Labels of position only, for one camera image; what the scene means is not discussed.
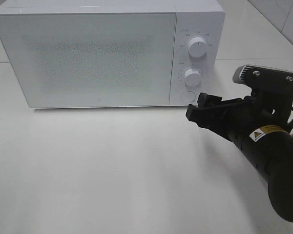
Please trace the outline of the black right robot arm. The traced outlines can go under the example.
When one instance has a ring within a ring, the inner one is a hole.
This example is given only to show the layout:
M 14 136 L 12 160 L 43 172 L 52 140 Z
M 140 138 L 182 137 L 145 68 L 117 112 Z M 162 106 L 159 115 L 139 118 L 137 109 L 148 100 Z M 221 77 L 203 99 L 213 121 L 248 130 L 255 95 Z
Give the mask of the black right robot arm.
M 275 212 L 293 222 L 293 136 L 286 121 L 278 121 L 271 111 L 256 110 L 256 101 L 251 96 L 223 100 L 201 93 L 186 117 L 232 142 L 267 182 Z

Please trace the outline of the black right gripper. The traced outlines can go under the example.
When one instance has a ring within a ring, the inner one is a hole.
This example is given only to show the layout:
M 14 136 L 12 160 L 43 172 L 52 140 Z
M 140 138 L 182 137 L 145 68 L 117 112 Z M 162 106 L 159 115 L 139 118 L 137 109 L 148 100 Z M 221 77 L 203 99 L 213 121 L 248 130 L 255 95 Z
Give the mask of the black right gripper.
M 220 105 L 231 105 L 223 125 Z M 291 114 L 293 94 L 278 94 L 259 91 L 256 97 L 246 96 L 229 100 L 201 92 L 197 106 L 189 105 L 186 118 L 198 127 L 214 133 L 224 133 L 234 144 L 241 144 L 245 139 L 256 143 L 272 133 L 289 133 L 288 119 Z

